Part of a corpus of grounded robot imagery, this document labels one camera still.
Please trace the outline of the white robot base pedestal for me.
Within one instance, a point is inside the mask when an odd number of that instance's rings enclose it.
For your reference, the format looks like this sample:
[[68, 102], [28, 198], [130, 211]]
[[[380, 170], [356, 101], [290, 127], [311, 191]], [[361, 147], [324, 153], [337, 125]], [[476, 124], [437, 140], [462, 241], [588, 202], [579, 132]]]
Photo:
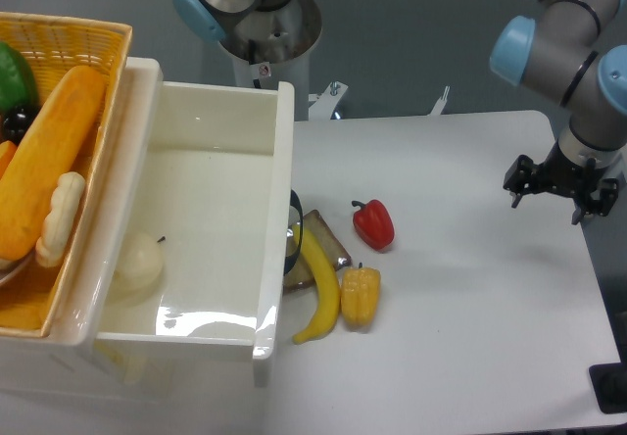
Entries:
[[285, 6], [248, 15], [219, 43], [230, 58], [239, 87], [275, 90], [294, 87], [294, 119], [309, 118], [310, 57], [322, 34], [314, 0], [290, 0]]

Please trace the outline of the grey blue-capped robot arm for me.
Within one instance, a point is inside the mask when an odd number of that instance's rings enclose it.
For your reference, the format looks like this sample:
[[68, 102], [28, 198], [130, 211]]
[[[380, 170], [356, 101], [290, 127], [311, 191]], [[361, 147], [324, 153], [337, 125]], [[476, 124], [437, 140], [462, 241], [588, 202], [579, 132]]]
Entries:
[[512, 19], [490, 56], [493, 73], [525, 86], [570, 114], [546, 159], [519, 156], [504, 188], [518, 205], [526, 195], [551, 193], [575, 204], [573, 223], [607, 216], [620, 183], [607, 176], [626, 144], [626, 48], [593, 48], [626, 0], [537, 0], [538, 20]]

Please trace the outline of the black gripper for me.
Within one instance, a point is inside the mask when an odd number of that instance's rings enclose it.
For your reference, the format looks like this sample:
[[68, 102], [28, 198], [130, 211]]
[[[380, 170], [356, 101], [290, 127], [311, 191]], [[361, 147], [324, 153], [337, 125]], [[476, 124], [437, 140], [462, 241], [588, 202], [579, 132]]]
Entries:
[[571, 224], [578, 225], [585, 217], [607, 217], [619, 198], [619, 180], [605, 177], [607, 167], [592, 155], [573, 162], [556, 142], [540, 164], [520, 155], [505, 174], [503, 189], [516, 208], [526, 195], [550, 193], [573, 201], [575, 210]]

